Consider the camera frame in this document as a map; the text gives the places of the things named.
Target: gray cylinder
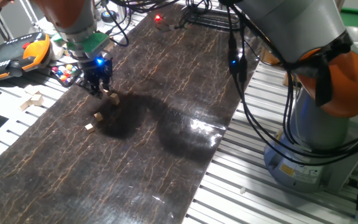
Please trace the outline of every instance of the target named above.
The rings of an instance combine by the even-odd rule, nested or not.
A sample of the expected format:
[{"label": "gray cylinder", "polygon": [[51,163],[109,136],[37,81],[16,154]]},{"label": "gray cylinder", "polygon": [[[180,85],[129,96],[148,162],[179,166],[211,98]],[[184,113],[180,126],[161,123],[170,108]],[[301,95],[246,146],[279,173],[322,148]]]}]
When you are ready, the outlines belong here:
[{"label": "gray cylinder", "polygon": [[317,107],[305,90],[301,90],[291,116],[292,135],[312,149],[328,149],[340,146],[345,141],[348,129],[349,118],[331,116]]}]

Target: black cable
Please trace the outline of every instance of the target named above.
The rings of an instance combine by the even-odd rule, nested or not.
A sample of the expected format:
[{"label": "black cable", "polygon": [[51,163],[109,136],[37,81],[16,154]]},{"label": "black cable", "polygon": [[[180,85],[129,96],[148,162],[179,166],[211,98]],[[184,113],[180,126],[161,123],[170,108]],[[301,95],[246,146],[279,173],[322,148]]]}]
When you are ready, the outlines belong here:
[{"label": "black cable", "polygon": [[251,52],[255,55],[255,57],[258,59],[258,61],[262,62],[262,64],[267,65],[267,66],[280,65],[280,63],[278,63],[278,64],[269,64],[269,63],[264,62],[262,59],[260,59],[259,55],[257,55],[255,53],[255,51],[252,49],[252,47],[248,44],[248,42],[246,40],[245,40],[245,42],[248,45],[248,47],[251,50]]},{"label": "black cable", "polygon": [[[132,22],[132,13],[131,13],[131,10],[129,9],[129,18],[128,18],[128,23],[127,25],[125,26],[125,28],[123,28],[123,31],[127,30],[129,25],[131,24]],[[115,34],[112,34],[111,36],[115,36],[115,35],[118,35],[120,34],[121,32],[116,32]]]},{"label": "black cable", "polygon": [[287,71],[288,73],[288,91],[291,93],[290,94],[290,105],[289,105],[289,110],[288,110],[288,121],[287,121],[287,130],[288,130],[288,134],[290,135],[291,140],[295,143],[298,144],[291,132],[291,116],[292,116],[292,108],[293,108],[293,78],[295,78],[292,74],[291,71]]},{"label": "black cable", "polygon": [[[118,23],[118,25],[121,25],[123,22],[125,22],[126,19],[127,19],[127,9],[125,8],[124,18]],[[105,34],[110,35],[112,30],[116,27],[117,27],[117,25],[112,26],[111,29],[109,29],[109,30],[107,30],[107,32],[105,32]]]},{"label": "black cable", "polygon": [[[201,3],[204,4],[204,8],[200,10],[199,6]],[[190,22],[190,18],[192,17],[195,17],[195,21],[190,23],[195,23],[200,16],[207,14],[210,10],[212,10],[211,0],[201,0],[197,4],[195,4],[194,0],[186,0],[185,12],[183,13],[183,16],[180,18],[176,29],[184,28],[185,25]]]},{"label": "black cable", "polygon": [[123,31],[123,29],[121,28],[121,26],[118,24],[117,20],[114,18],[114,16],[112,16],[109,8],[107,6],[104,7],[108,14],[110,15],[111,19],[114,21],[114,23],[117,25],[118,29],[122,32],[122,34],[124,35],[124,38],[126,40],[126,44],[121,44],[120,42],[118,41],[115,41],[114,39],[110,38],[111,41],[113,41],[114,43],[116,43],[117,45],[120,45],[121,47],[127,47],[129,45],[129,39],[128,39],[128,36],[127,34]]}]

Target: colorful ball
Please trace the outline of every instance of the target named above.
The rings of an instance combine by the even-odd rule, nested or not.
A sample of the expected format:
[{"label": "colorful ball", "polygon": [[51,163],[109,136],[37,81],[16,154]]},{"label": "colorful ball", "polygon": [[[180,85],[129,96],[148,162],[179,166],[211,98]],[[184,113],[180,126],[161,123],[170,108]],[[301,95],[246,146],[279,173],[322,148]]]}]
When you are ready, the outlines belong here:
[{"label": "colorful ball", "polygon": [[59,66],[59,71],[64,72],[66,70],[66,67],[64,67],[63,65]]},{"label": "colorful ball", "polygon": [[66,65],[66,68],[67,68],[67,70],[71,71],[73,68],[73,65],[68,64],[68,65]]},{"label": "colorful ball", "polygon": [[66,76],[67,78],[69,78],[69,77],[71,76],[71,73],[70,73],[70,72],[65,72],[65,76]]},{"label": "colorful ball", "polygon": [[67,79],[67,77],[66,77],[65,75],[62,75],[62,76],[60,77],[60,80],[63,81],[63,82],[66,81],[66,79]]}]

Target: green mount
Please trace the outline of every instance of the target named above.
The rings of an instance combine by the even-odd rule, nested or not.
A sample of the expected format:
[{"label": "green mount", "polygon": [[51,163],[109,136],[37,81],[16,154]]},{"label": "green mount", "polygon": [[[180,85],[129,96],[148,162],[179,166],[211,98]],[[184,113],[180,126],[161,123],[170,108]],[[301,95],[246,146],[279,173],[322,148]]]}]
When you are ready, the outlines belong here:
[{"label": "green mount", "polygon": [[107,34],[94,33],[88,39],[80,43],[67,43],[67,49],[75,52],[83,52],[88,58],[95,58],[109,45],[110,39]]}]

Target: wire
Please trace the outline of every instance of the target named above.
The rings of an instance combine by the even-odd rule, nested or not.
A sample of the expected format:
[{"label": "wire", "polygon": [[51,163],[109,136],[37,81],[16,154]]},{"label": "wire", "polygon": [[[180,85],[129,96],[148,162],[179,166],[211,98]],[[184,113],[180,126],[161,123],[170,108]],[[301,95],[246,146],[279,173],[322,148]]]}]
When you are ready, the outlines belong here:
[{"label": "wire", "polygon": [[118,24],[117,20],[114,18],[114,16],[112,16],[109,8],[107,6],[104,7],[108,14],[110,15],[111,19],[114,21],[114,23],[117,25],[118,29],[122,32],[122,34],[124,35],[124,38],[126,40],[126,44],[121,44],[120,42],[118,41],[115,41],[114,39],[110,38],[111,41],[113,41],[114,43],[116,43],[117,45],[120,45],[121,47],[127,47],[129,45],[129,39],[128,39],[128,36],[127,34],[123,31],[123,29],[121,28],[121,26]]},{"label": "wire", "polygon": [[[118,23],[118,25],[121,25],[123,22],[125,22],[126,19],[127,19],[127,9],[125,8],[124,18]],[[105,32],[105,34],[110,35],[110,33],[112,32],[112,30],[113,30],[114,28],[116,28],[116,27],[117,27],[117,25],[112,26],[111,29],[109,29],[107,32]]]},{"label": "wire", "polygon": [[166,0],[111,0],[113,3],[117,4],[118,6],[127,7],[128,9],[138,12],[138,13],[148,13],[156,9],[161,9],[165,6],[169,6],[178,2],[179,0],[173,0],[167,2]]},{"label": "wire", "polygon": [[[128,18],[128,23],[127,25],[125,26],[125,28],[123,28],[123,31],[127,30],[129,25],[131,24],[132,22],[132,13],[131,13],[131,10],[129,10],[129,18]],[[118,35],[120,34],[121,32],[116,32],[115,34],[112,34],[111,36],[115,36],[115,35]]]},{"label": "wire", "polygon": [[267,66],[274,66],[274,65],[279,65],[280,63],[277,64],[269,64],[264,62],[262,59],[260,59],[259,55],[257,55],[255,53],[255,51],[252,49],[252,47],[248,44],[248,42],[245,40],[246,44],[248,45],[249,49],[251,50],[251,52],[255,55],[255,57],[258,59],[258,61],[262,62],[262,64],[267,65]]},{"label": "wire", "polygon": [[[204,4],[204,7],[200,9],[199,6],[201,3]],[[212,10],[211,0],[201,0],[197,4],[194,2],[194,0],[186,0],[185,12],[180,18],[176,29],[185,28],[187,23],[194,24],[200,16],[207,14],[210,10]],[[195,21],[190,22],[190,18],[192,17],[195,17]]]}]

